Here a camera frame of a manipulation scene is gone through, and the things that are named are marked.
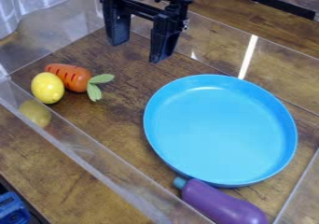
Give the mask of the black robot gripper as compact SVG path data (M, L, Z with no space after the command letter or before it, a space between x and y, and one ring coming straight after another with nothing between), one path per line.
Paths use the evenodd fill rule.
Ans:
M154 0L168 2L164 10L146 5L142 0L102 0L103 19L108 42L119 46L130 39L131 15L140 16L147 20L154 18L151 30L150 62L159 63L167 59L179 41L179 23L172 19L187 19L187 10L194 0Z

